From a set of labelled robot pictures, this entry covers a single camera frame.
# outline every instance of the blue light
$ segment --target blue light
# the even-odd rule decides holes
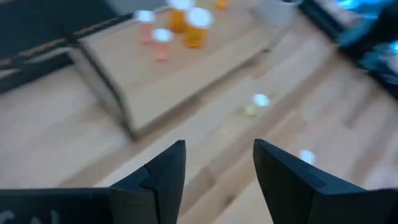
[[[359,7],[360,3],[361,2],[359,0],[342,0],[338,2],[340,7],[347,10],[356,9]]]
[[[383,2],[383,0],[362,0],[361,3],[365,4],[377,4],[379,2]]]
[[[368,14],[368,15],[364,15],[364,17],[367,19],[376,20],[376,19],[378,19],[379,15],[378,14]]]
[[[394,54],[398,54],[398,40],[391,44],[391,50]]]

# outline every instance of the small white object on floor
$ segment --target small white object on floor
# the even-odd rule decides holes
[[[269,106],[269,98],[264,94],[256,94],[253,96],[253,103],[260,107]]]
[[[301,150],[300,158],[306,163],[313,164],[315,162],[315,155],[309,150]]]

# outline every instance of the black object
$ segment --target black object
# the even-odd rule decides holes
[[[174,224],[185,180],[185,141],[109,188],[0,190],[0,224]]]
[[[380,21],[385,21],[385,18],[390,16],[390,13],[396,10],[397,1],[394,0],[394,7],[389,8],[386,6],[384,15],[381,16]],[[321,29],[331,40],[337,42],[341,40],[341,34],[346,31],[349,31],[344,24],[338,22],[327,10],[323,8],[323,6],[316,2],[316,0],[303,0],[303,4],[299,5],[299,9],[319,28]],[[386,42],[388,40],[392,40],[396,35],[396,31],[398,27],[392,26],[391,24],[390,30],[386,30],[386,33],[382,34],[380,37],[376,37],[381,42]],[[380,67],[369,68],[368,65],[364,65],[360,62],[361,57],[364,54],[367,54],[368,50],[371,50],[371,47],[374,46],[375,41],[371,40],[369,37],[374,36],[373,34],[377,33],[375,31],[371,31],[373,34],[365,35],[365,33],[369,30],[377,30],[376,28],[369,27],[369,29],[364,29],[362,35],[358,35],[358,39],[353,41],[352,44],[347,46],[341,46],[341,53],[345,54],[348,59],[350,59],[355,65],[365,68],[368,70],[368,75],[372,77],[380,86],[383,87],[390,95],[392,95],[396,100],[398,100],[398,84],[395,83],[395,80],[398,80],[398,75],[395,71],[389,69],[385,62]]]
[[[117,15],[104,0],[0,1],[0,62],[11,61],[0,63],[0,70],[17,69],[0,78],[0,94],[73,64],[67,53],[39,63],[27,62],[68,46],[69,35],[78,39],[130,18],[131,14]]]
[[[397,190],[364,190],[261,139],[253,157],[274,224],[398,223]]]

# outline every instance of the white bottle cap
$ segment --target white bottle cap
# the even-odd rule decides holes
[[[264,94],[256,94],[253,96],[253,103],[260,107],[269,106],[269,98]]]
[[[180,11],[187,11],[194,7],[195,0],[167,0],[169,6]]]
[[[194,7],[189,10],[185,20],[193,27],[208,29],[212,25],[214,18],[209,10]]]
[[[167,29],[155,29],[152,31],[152,38],[158,42],[170,42],[173,39],[173,33]]]
[[[140,22],[154,22],[155,14],[152,11],[147,10],[137,10],[136,19]]]

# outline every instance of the white cup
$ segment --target white cup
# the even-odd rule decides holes
[[[257,6],[257,13],[261,21],[266,24],[286,27],[292,22],[295,15],[295,8],[302,1],[260,0]]]

